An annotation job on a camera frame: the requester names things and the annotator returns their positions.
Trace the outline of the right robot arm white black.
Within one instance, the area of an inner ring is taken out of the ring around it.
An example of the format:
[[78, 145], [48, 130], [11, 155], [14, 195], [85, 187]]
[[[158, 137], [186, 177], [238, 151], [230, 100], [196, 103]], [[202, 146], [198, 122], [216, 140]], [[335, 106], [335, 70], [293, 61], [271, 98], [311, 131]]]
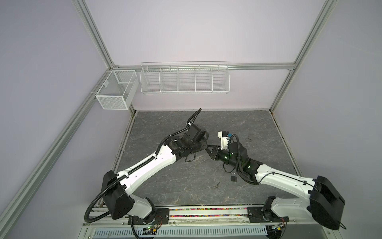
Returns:
[[308, 178], [274, 169], [251, 159], [247, 150], [236, 142], [226, 148], [209, 145], [206, 151], [212, 160], [233, 166], [232, 173], [246, 183], [265, 184], [297, 197], [293, 203], [283, 203], [276, 196], [268, 197], [262, 209], [266, 221], [307, 217], [331, 230], [346, 228], [341, 222], [345, 199], [328, 178]]

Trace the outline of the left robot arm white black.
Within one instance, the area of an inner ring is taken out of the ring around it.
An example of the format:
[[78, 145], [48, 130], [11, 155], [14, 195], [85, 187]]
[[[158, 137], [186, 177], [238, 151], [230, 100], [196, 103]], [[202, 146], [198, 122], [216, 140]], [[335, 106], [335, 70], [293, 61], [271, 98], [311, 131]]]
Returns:
[[203, 127], [191, 124], [182, 133], [181, 137], [168, 135], [155, 152], [134, 166], [104, 175], [101, 190], [105, 193], [101, 197], [108, 209], [107, 216], [114, 220], [135, 216], [145, 223], [154, 220], [156, 207], [150, 199], [134, 195], [135, 190], [161, 169], [208, 147], [209, 134]]

